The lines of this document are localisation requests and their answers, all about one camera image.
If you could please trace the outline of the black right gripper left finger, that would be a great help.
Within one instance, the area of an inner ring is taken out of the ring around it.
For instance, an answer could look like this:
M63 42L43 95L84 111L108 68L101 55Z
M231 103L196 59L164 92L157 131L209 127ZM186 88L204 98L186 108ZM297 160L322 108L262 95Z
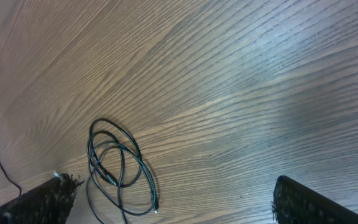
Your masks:
M0 206L0 224L65 224L83 181L68 174L52 179Z

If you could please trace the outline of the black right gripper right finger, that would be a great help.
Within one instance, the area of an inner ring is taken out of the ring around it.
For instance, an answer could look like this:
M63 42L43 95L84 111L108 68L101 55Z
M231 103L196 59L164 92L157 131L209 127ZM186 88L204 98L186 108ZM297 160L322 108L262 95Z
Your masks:
M278 224L358 224L358 214L285 176L273 191L273 221Z

